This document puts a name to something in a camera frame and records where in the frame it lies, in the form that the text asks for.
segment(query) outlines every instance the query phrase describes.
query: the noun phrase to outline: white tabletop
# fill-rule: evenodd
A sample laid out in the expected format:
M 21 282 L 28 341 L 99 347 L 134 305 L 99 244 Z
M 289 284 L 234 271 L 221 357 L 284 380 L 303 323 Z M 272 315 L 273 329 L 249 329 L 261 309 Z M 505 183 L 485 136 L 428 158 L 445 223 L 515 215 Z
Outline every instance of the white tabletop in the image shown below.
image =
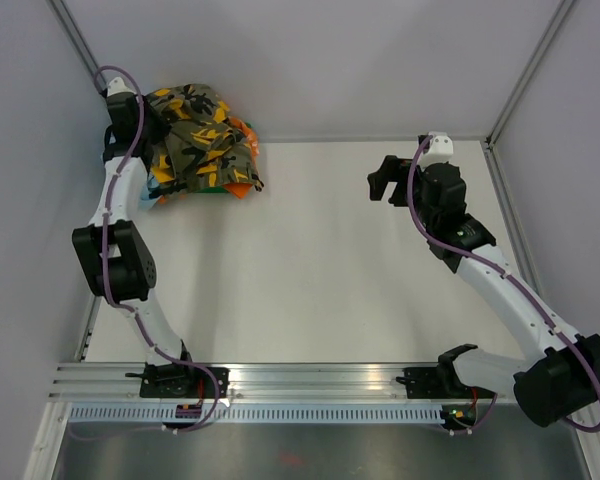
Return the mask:
M 480 144 L 454 143 L 468 211 L 514 262 Z M 265 189 L 189 195 L 141 212 L 156 293 L 203 362 L 435 361 L 457 345 L 521 357 L 486 303 L 428 250 L 406 208 L 369 201 L 367 174 L 415 142 L 261 145 Z M 143 361 L 104 302 L 88 361 Z

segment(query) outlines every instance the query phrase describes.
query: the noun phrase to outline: red mark on floor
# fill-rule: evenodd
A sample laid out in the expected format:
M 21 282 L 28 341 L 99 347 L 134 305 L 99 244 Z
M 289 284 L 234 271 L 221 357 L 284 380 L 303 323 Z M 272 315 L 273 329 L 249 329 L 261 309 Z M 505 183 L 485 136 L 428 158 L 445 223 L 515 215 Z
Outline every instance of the red mark on floor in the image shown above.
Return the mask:
M 304 460 L 293 453 L 280 452 L 278 456 L 280 463 L 290 467 L 304 467 Z

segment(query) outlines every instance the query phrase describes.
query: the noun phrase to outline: table surface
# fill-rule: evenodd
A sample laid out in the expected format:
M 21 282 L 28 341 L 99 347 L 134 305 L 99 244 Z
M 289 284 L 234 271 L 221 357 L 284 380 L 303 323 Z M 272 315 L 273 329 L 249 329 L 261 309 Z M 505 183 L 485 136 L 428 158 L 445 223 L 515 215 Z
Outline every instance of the table surface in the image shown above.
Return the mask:
M 136 224 L 173 329 L 202 362 L 418 362 L 463 343 L 521 357 L 482 298 L 428 250 L 406 208 L 369 201 L 367 174 L 415 142 L 261 145 L 262 192 L 188 195 Z M 515 264 L 477 141 L 454 142 L 468 211 Z M 87 361 L 143 361 L 101 304 Z

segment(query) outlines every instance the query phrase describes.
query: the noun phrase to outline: camouflage fabric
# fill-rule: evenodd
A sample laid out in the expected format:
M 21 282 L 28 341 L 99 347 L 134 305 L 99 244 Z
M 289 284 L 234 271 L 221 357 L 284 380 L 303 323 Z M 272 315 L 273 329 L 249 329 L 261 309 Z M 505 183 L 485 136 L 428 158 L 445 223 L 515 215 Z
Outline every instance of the camouflage fabric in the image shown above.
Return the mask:
M 235 183 L 262 190 L 247 135 L 230 121 L 229 107 L 211 87 L 163 88 L 146 98 L 171 125 L 153 159 L 152 171 L 161 184 L 173 177 L 190 192 Z

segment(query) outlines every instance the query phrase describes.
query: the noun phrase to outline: gray wall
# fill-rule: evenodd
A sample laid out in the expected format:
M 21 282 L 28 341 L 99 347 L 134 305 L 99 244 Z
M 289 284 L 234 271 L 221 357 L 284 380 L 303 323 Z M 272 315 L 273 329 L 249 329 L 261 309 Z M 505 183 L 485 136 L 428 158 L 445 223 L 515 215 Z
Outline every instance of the gray wall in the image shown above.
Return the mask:
M 558 0 L 66 0 L 142 89 L 208 82 L 266 139 L 489 133 Z
M 600 0 L 579 2 L 497 150 L 549 303 L 600 333 Z
M 22 475 L 86 283 L 71 230 L 103 179 L 106 111 L 42 0 L 0 0 L 0 479 Z

